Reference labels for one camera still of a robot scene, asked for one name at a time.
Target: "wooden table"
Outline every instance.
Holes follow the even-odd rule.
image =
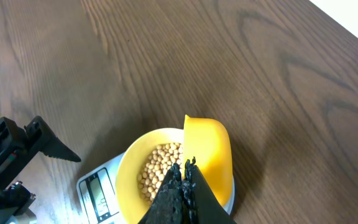
[[[358,39],[307,0],[2,0],[0,117],[37,114],[83,160],[18,176],[39,223],[80,223],[76,181],[185,114],[227,128],[236,222],[358,223]]]

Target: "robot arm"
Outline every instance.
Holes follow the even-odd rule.
[[[10,119],[0,119],[0,223],[6,223],[12,216],[24,215],[35,200],[35,194],[30,193],[22,182],[9,184],[39,151],[50,157],[81,161],[40,116],[24,129]]]

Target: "white scale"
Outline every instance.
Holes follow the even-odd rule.
[[[124,153],[105,162],[77,182],[83,217],[89,224],[126,223],[119,212],[116,198],[116,176]],[[234,204],[234,179],[231,197],[223,209],[230,214]]]

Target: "scale display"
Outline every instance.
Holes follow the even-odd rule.
[[[81,177],[77,192],[83,221],[89,224],[123,224],[116,197],[116,176],[123,154],[105,162]]]
[[[102,186],[100,186],[99,178],[95,178],[90,182],[91,193],[93,196],[93,200],[96,206],[96,211],[98,212],[98,216],[102,217],[103,215],[109,212],[109,208],[107,207],[106,199],[104,198]]]

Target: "black tool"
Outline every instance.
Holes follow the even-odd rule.
[[[81,161],[40,116],[24,129],[10,119],[0,118],[0,223],[5,223],[12,215],[22,215],[35,200],[35,194],[23,187],[22,182],[6,187],[39,151],[49,157]]]
[[[185,178],[172,165],[147,213],[139,224],[236,224],[216,200],[196,160],[186,161]]]

